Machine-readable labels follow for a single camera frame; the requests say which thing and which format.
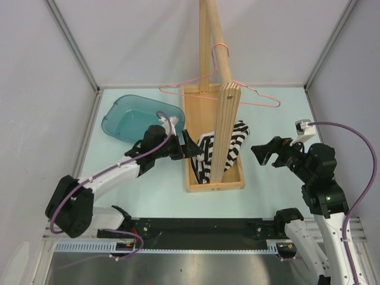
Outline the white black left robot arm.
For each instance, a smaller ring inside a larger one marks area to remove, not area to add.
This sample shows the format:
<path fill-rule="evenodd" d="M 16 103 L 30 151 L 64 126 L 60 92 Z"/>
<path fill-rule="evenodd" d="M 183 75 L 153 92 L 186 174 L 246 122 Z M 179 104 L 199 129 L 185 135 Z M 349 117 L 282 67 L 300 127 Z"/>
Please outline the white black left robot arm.
<path fill-rule="evenodd" d="M 71 238 L 81 236 L 88 229 L 111 230 L 120 238 L 127 236 L 131 230 L 130 215 L 118 206 L 102 208 L 94 203 L 120 184 L 148 172 L 158 159 L 182 160 L 203 153 L 187 130 L 182 131 L 182 136 L 183 144 L 174 127 L 151 125 L 143 139 L 114 165 L 86 178 L 62 177 L 45 210 L 50 231 Z"/>

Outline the black white striped tank top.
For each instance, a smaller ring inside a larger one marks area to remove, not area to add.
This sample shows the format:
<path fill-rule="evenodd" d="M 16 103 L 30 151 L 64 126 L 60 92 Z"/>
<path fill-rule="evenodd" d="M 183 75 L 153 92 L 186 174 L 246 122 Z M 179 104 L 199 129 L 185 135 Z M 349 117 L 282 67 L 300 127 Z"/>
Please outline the black white striped tank top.
<path fill-rule="evenodd" d="M 249 134 L 249 126 L 243 120 L 235 122 L 224 171 L 229 170 L 235 164 L 240 148 Z M 202 134 L 197 141 L 197 146 L 202 150 L 202 153 L 191 158 L 191 166 L 198 184 L 210 183 L 213 145 L 214 131 Z"/>

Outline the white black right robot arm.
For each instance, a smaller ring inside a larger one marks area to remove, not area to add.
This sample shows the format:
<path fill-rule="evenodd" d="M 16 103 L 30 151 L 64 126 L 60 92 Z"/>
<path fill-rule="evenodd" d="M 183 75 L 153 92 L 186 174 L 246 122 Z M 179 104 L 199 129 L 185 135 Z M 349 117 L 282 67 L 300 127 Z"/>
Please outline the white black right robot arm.
<path fill-rule="evenodd" d="M 276 154 L 272 166 L 287 167 L 303 183 L 302 198 L 318 226 L 323 247 L 309 233 L 297 208 L 276 212 L 274 232 L 294 243 L 316 284 L 368 284 L 352 239 L 346 196 L 334 179 L 335 150 L 315 143 L 305 151 L 301 142 L 281 137 L 251 150 L 261 166 Z"/>

